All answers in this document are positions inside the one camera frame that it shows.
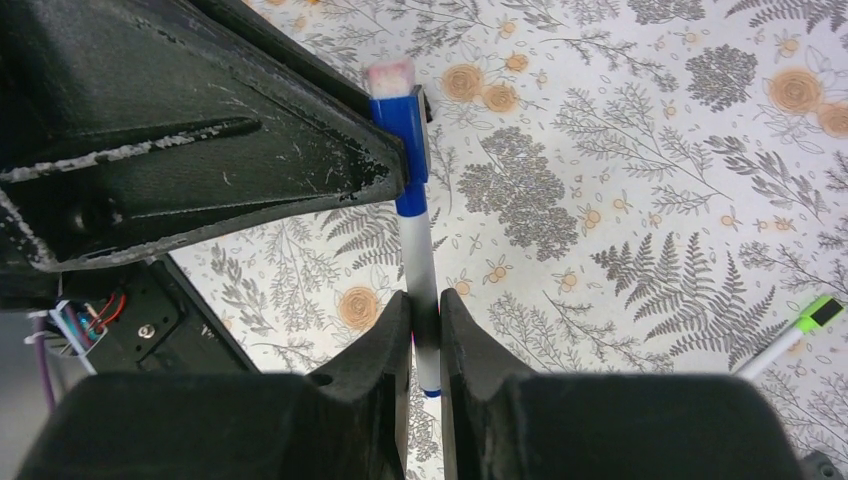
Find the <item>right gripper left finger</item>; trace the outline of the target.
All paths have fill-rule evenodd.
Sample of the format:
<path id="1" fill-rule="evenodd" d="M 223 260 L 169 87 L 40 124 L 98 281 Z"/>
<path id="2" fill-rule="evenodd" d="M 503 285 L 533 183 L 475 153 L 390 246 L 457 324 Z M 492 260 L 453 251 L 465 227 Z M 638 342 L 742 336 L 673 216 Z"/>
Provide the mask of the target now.
<path id="1" fill-rule="evenodd" d="M 401 479 L 411 302 L 306 374 L 102 374 L 48 418 L 21 479 Z"/>

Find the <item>floral patterned table mat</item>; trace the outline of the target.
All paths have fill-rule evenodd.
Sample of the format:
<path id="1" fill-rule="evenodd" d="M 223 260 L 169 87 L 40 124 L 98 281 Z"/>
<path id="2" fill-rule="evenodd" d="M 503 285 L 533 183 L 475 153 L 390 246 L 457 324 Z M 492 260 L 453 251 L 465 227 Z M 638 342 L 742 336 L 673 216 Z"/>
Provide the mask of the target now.
<path id="1" fill-rule="evenodd" d="M 847 299 L 843 1 L 255 1 L 411 57 L 437 281 L 540 371 L 734 371 Z"/>

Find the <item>white blue pen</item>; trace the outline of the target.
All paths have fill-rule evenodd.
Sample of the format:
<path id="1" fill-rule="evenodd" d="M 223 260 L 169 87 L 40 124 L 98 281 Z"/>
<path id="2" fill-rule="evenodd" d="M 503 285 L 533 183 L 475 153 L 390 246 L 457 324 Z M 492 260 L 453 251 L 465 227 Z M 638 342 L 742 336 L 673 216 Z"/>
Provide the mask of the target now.
<path id="1" fill-rule="evenodd" d="M 418 382 L 425 396 L 435 398 L 441 395 L 441 327 L 425 186 L 407 186 L 395 206 Z"/>

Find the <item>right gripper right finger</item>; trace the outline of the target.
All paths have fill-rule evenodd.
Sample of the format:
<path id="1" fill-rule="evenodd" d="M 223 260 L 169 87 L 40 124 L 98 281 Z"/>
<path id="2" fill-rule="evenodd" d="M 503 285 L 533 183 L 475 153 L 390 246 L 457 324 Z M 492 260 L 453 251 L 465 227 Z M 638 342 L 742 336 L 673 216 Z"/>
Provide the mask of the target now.
<path id="1" fill-rule="evenodd" d="M 542 374 L 443 291 L 448 479 L 800 479 L 753 385 L 712 374 Z"/>

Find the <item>white green highlighter pen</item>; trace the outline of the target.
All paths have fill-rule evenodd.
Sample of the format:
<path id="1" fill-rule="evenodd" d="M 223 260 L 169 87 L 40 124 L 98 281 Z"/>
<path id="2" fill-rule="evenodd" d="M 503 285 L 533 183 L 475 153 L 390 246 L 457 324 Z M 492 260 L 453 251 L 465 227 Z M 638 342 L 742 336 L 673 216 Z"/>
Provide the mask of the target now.
<path id="1" fill-rule="evenodd" d="M 835 297 L 820 296 L 798 314 L 791 326 L 784 329 L 770 344 L 746 361 L 734 375 L 753 381 L 804 336 L 827 326 L 845 311 L 846 307 Z"/>

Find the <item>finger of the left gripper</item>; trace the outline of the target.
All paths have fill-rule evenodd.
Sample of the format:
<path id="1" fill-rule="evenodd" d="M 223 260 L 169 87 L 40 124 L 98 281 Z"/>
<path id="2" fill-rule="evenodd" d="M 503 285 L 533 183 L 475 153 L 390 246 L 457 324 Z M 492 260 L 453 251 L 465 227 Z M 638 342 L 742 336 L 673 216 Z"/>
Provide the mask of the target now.
<path id="1" fill-rule="evenodd" d="M 291 76 L 331 98 L 334 109 L 358 123 L 370 123 L 368 94 L 324 60 L 282 33 L 240 1 L 194 1 L 192 6 L 226 32 L 284 67 Z"/>
<path id="2" fill-rule="evenodd" d="M 1 262 L 110 268 L 397 198 L 401 142 L 194 1 L 1 5 Z"/>

